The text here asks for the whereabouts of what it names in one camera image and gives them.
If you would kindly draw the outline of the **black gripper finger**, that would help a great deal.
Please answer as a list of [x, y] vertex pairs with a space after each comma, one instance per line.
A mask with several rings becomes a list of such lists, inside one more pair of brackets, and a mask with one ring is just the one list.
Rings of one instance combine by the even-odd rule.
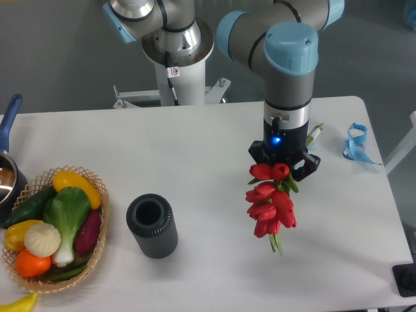
[[307, 150], [303, 151], [301, 160], [291, 170], [293, 179], [295, 181], [301, 181], [307, 178], [317, 171], [320, 162], [320, 157], [310, 154]]
[[265, 143], [260, 140], [252, 142], [248, 149], [249, 154], [252, 156], [255, 164], [273, 164], [273, 153], [267, 148]]

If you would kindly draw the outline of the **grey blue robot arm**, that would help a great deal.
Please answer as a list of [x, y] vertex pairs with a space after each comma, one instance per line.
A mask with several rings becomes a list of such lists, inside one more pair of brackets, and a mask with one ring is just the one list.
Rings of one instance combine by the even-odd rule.
[[320, 164], [306, 146], [318, 33], [344, 7], [343, 1], [275, 1], [258, 14], [230, 12], [215, 31], [197, 18], [194, 1], [107, 1], [103, 10], [124, 42], [141, 42], [163, 106], [206, 103], [205, 62], [215, 47], [262, 78], [263, 138], [250, 155], [256, 163], [285, 163], [301, 181]]

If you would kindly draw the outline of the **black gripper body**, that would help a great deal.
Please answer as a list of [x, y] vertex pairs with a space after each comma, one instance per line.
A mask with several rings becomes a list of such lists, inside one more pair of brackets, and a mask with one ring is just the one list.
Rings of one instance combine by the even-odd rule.
[[263, 122], [263, 142], [260, 163], [298, 164], [305, 159], [306, 136], [309, 122], [296, 129], [282, 129], [278, 134]]

